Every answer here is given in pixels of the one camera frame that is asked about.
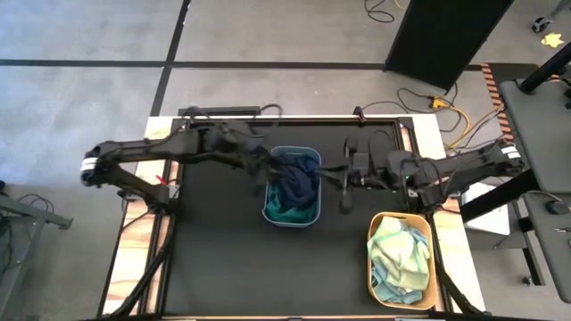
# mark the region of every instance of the wicker basket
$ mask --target wicker basket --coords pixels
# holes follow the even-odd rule
[[[375,291],[373,290],[373,284],[371,284],[372,263],[371,260],[368,259],[367,260],[368,292],[371,293],[373,298],[379,301],[379,303],[386,305],[387,307],[399,308],[399,309],[416,309],[416,310],[426,310],[432,308],[436,304],[436,300],[438,298],[438,288],[437,288],[438,285],[436,283],[436,273],[434,270],[434,249],[432,245],[432,231],[430,229],[430,225],[428,225],[428,222],[426,222],[426,220],[420,217],[419,215],[394,213],[394,212],[381,212],[376,214],[371,220],[371,225],[368,228],[367,241],[370,240],[371,237],[373,237],[379,225],[381,224],[381,220],[383,220],[383,217],[398,218],[402,221],[402,223],[406,224],[407,226],[418,229],[426,237],[426,240],[428,242],[428,250],[430,251],[430,259],[428,260],[428,272],[430,274],[430,280],[428,281],[428,287],[426,288],[426,290],[422,292],[422,300],[416,301],[412,304],[401,304],[401,303],[391,303],[391,302],[381,301],[375,295]]]

